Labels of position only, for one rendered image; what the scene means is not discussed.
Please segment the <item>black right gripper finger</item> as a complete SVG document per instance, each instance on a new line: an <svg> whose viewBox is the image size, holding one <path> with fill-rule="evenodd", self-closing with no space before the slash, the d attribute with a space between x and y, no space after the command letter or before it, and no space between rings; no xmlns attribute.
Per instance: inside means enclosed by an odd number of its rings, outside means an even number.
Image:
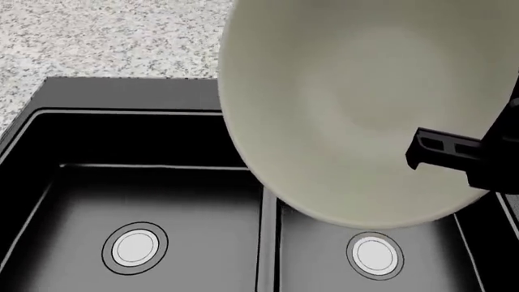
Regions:
<svg viewBox="0 0 519 292"><path fill-rule="evenodd" d="M412 170L422 163L451 170L472 170L483 162L481 145L475 138L418 128L405 158Z"/></svg>

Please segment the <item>cream mixing bowl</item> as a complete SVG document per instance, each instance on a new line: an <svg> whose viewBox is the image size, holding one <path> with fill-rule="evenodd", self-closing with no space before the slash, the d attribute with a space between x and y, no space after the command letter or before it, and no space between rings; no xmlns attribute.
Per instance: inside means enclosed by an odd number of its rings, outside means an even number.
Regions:
<svg viewBox="0 0 519 292"><path fill-rule="evenodd" d="M482 138L519 72L519 0L233 0L218 60L225 124L279 199L387 229L484 196L408 166L420 127Z"/></svg>

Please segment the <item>round silver sink drain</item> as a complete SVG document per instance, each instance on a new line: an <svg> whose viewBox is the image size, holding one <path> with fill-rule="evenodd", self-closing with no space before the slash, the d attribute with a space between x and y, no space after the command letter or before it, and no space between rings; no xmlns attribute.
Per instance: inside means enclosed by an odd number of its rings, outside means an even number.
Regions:
<svg viewBox="0 0 519 292"><path fill-rule="evenodd" d="M345 257L357 274L373 281L393 279L400 274L405 264L400 245L378 232L357 233L350 238Z"/></svg>
<svg viewBox="0 0 519 292"><path fill-rule="evenodd" d="M111 272L142 274L163 260L169 246L167 233L150 222L133 222L115 230L104 242L101 259Z"/></svg>

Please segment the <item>black double basin sink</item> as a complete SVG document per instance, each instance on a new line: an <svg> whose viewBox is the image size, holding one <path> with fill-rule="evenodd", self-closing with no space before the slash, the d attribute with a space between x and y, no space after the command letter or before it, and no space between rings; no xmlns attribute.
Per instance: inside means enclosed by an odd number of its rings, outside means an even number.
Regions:
<svg viewBox="0 0 519 292"><path fill-rule="evenodd" d="M519 196L439 221L355 230L265 189L229 138L213 79L49 77L0 139L0 292L519 292ZM165 257L123 276L105 240L133 222ZM345 257L383 233L405 264L387 281Z"/></svg>

